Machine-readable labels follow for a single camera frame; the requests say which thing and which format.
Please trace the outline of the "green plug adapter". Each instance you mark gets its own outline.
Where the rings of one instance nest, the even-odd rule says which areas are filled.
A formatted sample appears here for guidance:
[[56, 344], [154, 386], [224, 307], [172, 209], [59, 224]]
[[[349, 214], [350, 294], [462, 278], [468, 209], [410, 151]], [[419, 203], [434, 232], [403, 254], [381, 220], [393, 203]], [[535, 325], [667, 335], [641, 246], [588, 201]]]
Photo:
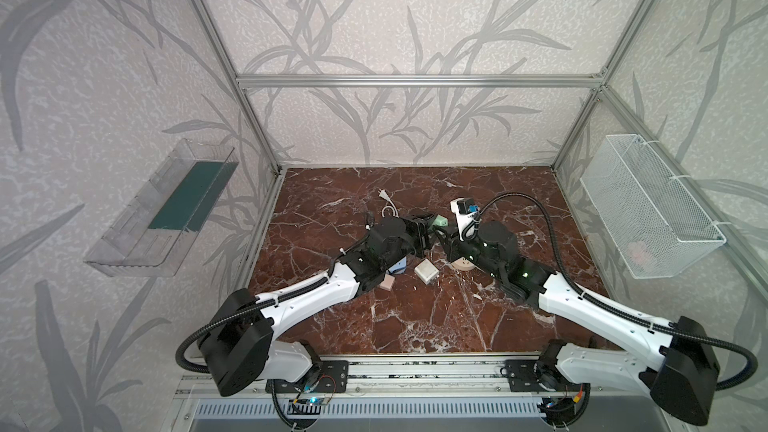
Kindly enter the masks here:
[[446, 217], [443, 217], [442, 215], [437, 215], [434, 218], [432, 225], [434, 227], [447, 227], [448, 219]]

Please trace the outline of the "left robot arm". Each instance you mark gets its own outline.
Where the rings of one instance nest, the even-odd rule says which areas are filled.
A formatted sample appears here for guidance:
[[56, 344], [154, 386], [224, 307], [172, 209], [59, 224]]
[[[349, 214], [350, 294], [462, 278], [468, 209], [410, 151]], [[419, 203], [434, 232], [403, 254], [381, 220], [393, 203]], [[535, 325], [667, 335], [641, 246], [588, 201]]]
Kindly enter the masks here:
[[327, 270], [282, 289], [253, 295], [231, 293], [210, 322], [191, 333], [175, 352], [188, 372], [210, 375], [223, 397], [255, 381], [313, 383], [321, 361], [302, 342], [281, 336], [315, 314], [376, 289], [389, 270], [432, 247], [432, 215], [385, 217], [331, 259]]

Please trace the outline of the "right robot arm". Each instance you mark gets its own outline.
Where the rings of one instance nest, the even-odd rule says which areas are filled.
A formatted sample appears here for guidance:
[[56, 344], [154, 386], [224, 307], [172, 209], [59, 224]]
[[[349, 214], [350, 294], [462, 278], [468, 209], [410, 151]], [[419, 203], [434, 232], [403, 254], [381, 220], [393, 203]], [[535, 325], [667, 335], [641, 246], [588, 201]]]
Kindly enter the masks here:
[[485, 211], [472, 199], [455, 199], [450, 210], [453, 222], [437, 219], [431, 226], [449, 261], [465, 259], [491, 276], [514, 303], [563, 317], [617, 345], [615, 351], [590, 352], [552, 341], [537, 371], [548, 386], [595, 384], [636, 391], [676, 419], [704, 426], [715, 393], [757, 372], [752, 351], [707, 336], [693, 319], [682, 316], [672, 322], [578, 285], [566, 273], [557, 246], [552, 248], [555, 268], [521, 255], [516, 235], [498, 221], [483, 221]]

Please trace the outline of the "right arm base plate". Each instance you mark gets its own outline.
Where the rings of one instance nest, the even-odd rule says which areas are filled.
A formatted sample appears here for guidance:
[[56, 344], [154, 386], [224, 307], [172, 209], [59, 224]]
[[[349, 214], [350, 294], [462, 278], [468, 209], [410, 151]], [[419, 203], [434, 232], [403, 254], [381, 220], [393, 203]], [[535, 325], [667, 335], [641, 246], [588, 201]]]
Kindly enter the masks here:
[[500, 369], [512, 392], [576, 395], [581, 384], [568, 381], [553, 365], [538, 359], [510, 359]]

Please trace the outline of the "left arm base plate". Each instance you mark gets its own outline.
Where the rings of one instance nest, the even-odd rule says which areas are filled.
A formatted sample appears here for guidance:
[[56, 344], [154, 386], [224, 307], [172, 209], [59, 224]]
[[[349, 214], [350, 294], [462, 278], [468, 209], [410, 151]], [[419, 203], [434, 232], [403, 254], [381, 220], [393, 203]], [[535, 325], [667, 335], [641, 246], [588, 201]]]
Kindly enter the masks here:
[[269, 380], [266, 392], [275, 390], [277, 394], [343, 393], [347, 387], [349, 366], [350, 362], [346, 360], [321, 361], [313, 365], [297, 382]]

